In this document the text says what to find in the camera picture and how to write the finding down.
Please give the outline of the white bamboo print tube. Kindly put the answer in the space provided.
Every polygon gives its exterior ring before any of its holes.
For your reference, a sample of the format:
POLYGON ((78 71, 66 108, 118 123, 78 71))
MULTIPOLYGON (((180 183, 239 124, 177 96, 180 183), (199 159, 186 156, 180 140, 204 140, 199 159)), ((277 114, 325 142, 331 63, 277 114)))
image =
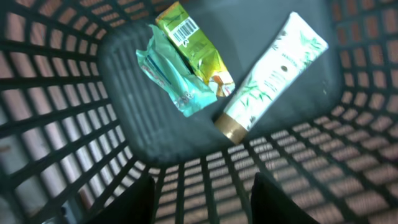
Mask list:
POLYGON ((216 128, 239 144, 278 97, 327 49, 328 43, 297 12, 291 12, 215 121, 216 128))

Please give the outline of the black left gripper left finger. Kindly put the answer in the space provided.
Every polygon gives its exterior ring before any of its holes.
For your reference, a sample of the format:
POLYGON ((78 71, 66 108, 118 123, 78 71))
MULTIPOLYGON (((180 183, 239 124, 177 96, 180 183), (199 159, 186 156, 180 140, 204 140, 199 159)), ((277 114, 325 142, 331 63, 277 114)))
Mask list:
POLYGON ((151 223, 154 200, 155 180, 143 175, 87 224, 151 223))

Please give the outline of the teal plastic packet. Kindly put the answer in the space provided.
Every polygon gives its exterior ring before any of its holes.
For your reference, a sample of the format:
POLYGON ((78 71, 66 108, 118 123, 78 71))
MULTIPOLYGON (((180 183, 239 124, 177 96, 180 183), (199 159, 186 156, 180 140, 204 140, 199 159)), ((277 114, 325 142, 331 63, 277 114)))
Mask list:
POLYGON ((155 25, 147 48, 137 50, 141 70, 167 92, 173 104, 189 117, 217 101, 217 96, 200 78, 192 74, 165 34, 155 25))

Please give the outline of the green yellow snack pouch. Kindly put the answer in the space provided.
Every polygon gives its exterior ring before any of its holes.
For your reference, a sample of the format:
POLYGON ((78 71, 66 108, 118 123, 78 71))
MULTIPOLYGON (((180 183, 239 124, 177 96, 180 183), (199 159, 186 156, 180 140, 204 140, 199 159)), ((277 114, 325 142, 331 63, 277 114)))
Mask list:
POLYGON ((232 94, 235 83, 220 53, 178 1, 162 12, 155 23, 184 56, 194 74, 217 96, 232 94))

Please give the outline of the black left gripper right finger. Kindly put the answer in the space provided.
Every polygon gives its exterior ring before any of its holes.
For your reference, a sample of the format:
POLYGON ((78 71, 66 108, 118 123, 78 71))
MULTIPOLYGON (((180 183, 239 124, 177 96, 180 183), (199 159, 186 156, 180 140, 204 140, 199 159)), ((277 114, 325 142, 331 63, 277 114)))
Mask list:
POLYGON ((251 213, 256 224, 318 224, 261 172, 251 190, 251 213))

